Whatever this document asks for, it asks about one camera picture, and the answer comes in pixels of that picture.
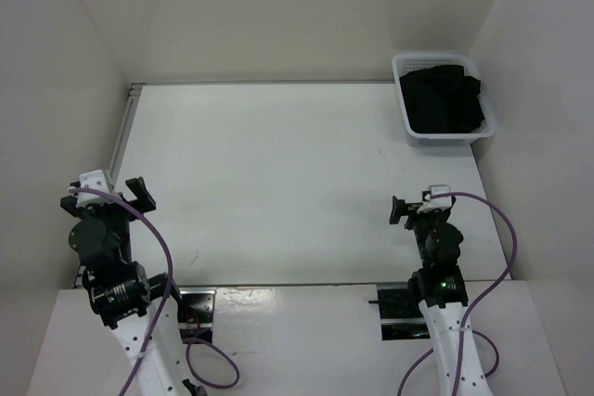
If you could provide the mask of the black pleated skirt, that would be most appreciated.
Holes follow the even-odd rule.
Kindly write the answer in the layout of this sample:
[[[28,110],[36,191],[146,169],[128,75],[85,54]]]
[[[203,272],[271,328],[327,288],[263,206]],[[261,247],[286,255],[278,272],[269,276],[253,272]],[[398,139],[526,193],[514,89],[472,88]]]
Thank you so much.
[[[469,134],[485,119],[481,81],[460,65],[411,71],[399,81],[409,125],[418,134]]]

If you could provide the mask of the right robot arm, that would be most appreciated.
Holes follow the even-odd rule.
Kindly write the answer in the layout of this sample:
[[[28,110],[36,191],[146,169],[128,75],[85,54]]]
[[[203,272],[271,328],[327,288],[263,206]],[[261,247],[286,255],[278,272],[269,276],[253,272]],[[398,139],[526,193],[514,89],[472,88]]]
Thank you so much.
[[[420,254],[420,269],[408,280],[407,307],[422,315],[428,328],[440,395],[490,395],[486,372],[475,345],[465,283],[458,267],[461,232],[447,220],[452,202],[434,206],[425,198],[409,203],[393,198],[390,224],[405,219]]]

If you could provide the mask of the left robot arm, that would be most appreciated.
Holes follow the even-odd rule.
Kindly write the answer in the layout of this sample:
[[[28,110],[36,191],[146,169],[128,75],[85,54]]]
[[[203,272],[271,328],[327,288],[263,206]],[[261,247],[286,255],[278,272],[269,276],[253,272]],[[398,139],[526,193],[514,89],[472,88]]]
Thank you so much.
[[[125,184],[134,199],[115,192],[106,171],[86,172],[60,201],[78,221],[68,243],[83,268],[83,288],[91,309],[130,361],[124,390],[137,383],[144,395],[201,395],[204,389],[192,381],[184,361],[177,318],[185,299],[174,284],[172,257],[165,257],[168,270],[153,277],[132,258],[130,224],[139,221],[155,233],[145,215],[156,202],[143,178]]]

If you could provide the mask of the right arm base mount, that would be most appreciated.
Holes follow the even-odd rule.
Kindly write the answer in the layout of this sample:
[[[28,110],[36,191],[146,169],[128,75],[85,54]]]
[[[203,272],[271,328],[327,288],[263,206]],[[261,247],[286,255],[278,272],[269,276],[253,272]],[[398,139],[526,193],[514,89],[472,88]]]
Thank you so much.
[[[377,297],[368,303],[379,310],[384,341],[429,337],[420,309],[406,288],[377,287]]]

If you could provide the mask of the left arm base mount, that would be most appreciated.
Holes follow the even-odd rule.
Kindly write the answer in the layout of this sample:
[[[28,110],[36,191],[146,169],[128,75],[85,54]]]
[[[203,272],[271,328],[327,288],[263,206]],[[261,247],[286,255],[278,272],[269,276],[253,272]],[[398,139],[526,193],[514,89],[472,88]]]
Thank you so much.
[[[181,287],[178,303],[178,327],[181,337],[213,340],[214,287]]]

